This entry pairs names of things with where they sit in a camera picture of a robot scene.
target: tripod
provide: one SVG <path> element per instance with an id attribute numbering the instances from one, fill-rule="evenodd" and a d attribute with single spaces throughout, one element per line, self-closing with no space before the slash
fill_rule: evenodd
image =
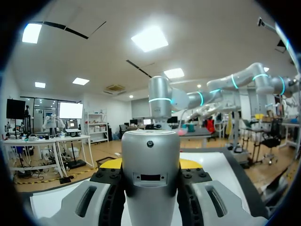
<path id="1" fill-rule="evenodd" d="M 31 125 L 31 116 L 29 115 L 28 111 L 29 106 L 26 105 L 26 110 L 24 112 L 24 119 L 23 119 L 23 124 L 24 124 L 24 134 L 28 134 L 32 132 L 32 125 Z"/>

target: shelf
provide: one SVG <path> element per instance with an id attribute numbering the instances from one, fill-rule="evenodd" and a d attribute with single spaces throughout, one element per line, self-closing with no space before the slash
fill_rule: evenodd
<path id="1" fill-rule="evenodd" d="M 85 115 L 105 115 L 104 113 L 86 113 Z"/>
<path id="2" fill-rule="evenodd" d="M 107 140 L 108 140 L 107 138 L 104 138 L 104 139 L 100 139 L 100 140 L 91 141 L 91 143 L 98 143 L 98 142 L 107 141 Z"/>
<path id="3" fill-rule="evenodd" d="M 106 122 L 100 122 L 100 123 L 89 123 L 89 124 L 86 124 L 85 123 L 85 126 L 89 125 L 89 126 L 97 126 L 97 125 L 106 125 L 107 123 Z"/>
<path id="4" fill-rule="evenodd" d="M 107 131 L 99 131 L 99 132 L 93 132 L 93 133 L 89 133 L 89 134 L 97 134 L 97 133 L 106 133 Z"/>

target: yellow surface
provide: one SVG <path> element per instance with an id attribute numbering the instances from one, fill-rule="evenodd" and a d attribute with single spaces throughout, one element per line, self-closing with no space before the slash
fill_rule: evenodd
<path id="1" fill-rule="evenodd" d="M 262 119 L 264 114 L 255 114 L 255 119 Z"/>
<path id="2" fill-rule="evenodd" d="M 188 160 L 188 159 L 180 159 L 181 169 L 195 169 L 202 168 L 202 165 L 197 163 L 196 161 Z"/>
<path id="3" fill-rule="evenodd" d="M 231 134 L 231 130 L 232 130 L 232 113 L 228 114 L 228 125 L 226 128 L 226 134 L 229 135 Z"/>
<path id="4" fill-rule="evenodd" d="M 107 169 L 120 169 L 122 163 L 122 158 L 113 159 L 106 161 L 104 164 L 101 164 L 100 168 L 107 168 Z"/>
<path id="5" fill-rule="evenodd" d="M 100 168 L 120 169 L 121 163 L 122 163 L 122 158 L 109 160 L 106 161 L 104 164 L 102 164 Z M 202 168 L 202 165 L 198 164 L 195 161 L 187 160 L 187 159 L 180 159 L 180 165 L 182 169 Z"/>

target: red object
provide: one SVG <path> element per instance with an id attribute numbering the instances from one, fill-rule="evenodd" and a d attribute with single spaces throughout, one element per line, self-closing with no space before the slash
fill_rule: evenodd
<path id="1" fill-rule="evenodd" d="M 206 126 L 207 130 L 210 133 L 214 133 L 215 129 L 214 129 L 214 125 L 213 125 L 213 120 L 207 119 L 207 126 Z"/>

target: yellow black tape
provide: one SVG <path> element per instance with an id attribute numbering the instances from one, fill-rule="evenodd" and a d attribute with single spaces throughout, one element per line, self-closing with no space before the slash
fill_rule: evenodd
<path id="1" fill-rule="evenodd" d="M 69 176 L 76 176 L 76 175 L 80 175 L 83 173 L 87 173 L 90 172 L 91 170 L 97 170 L 98 167 L 96 167 L 95 169 L 88 169 L 85 171 L 82 171 L 80 173 L 75 173 L 75 174 L 71 174 Z M 41 181 L 35 181 L 35 182 L 15 182 L 15 185 L 33 185 L 33 184 L 40 184 L 40 183 L 47 183 L 47 182 L 51 182 L 51 181 L 55 181 L 55 180 L 59 180 L 60 178 L 55 178 L 55 179 L 51 179 L 51 180 L 41 180 Z"/>

